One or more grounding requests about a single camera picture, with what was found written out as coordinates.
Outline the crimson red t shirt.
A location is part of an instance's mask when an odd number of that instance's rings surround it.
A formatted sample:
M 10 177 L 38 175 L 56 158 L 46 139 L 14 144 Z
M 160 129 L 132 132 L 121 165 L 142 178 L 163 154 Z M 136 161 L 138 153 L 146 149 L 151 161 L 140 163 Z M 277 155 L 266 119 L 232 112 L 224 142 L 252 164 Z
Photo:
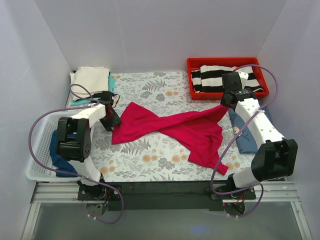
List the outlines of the crimson red t shirt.
M 190 151 L 189 162 L 206 168 L 217 168 L 220 174 L 225 175 L 228 167 L 218 163 L 218 150 L 223 141 L 223 129 L 218 123 L 227 111 L 227 107 L 218 105 L 204 111 L 160 117 L 131 102 L 120 117 L 121 124 L 113 129 L 111 143 L 128 143 L 159 132 L 187 148 Z

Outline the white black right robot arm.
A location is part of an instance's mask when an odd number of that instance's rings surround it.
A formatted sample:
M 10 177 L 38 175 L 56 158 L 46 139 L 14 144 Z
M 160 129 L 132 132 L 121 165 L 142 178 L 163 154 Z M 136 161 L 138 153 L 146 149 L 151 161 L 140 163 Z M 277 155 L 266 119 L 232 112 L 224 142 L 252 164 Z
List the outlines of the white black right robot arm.
M 226 181 L 227 195 L 237 199 L 245 188 L 260 182 L 291 176 L 294 172 L 298 144 L 279 133 L 261 109 L 255 93 L 244 89 L 242 82 L 247 79 L 244 72 L 222 75 L 223 96 L 221 104 L 237 113 L 246 123 L 257 147 L 251 165 L 231 174 Z

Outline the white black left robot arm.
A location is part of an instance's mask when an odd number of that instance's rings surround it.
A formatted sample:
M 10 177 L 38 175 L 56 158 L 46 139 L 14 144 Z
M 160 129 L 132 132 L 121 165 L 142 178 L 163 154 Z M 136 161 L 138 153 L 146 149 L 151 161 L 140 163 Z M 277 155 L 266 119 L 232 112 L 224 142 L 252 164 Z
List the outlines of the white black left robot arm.
M 56 153 L 70 163 L 81 176 L 81 183 L 90 186 L 89 194 L 95 200 L 106 196 L 106 187 L 99 183 L 102 174 L 94 166 L 90 157 L 92 149 L 92 128 L 101 123 L 106 131 L 113 131 L 121 124 L 115 112 L 120 96 L 110 91 L 103 91 L 99 103 L 89 104 L 87 108 L 70 117 L 61 117 L 57 124 Z

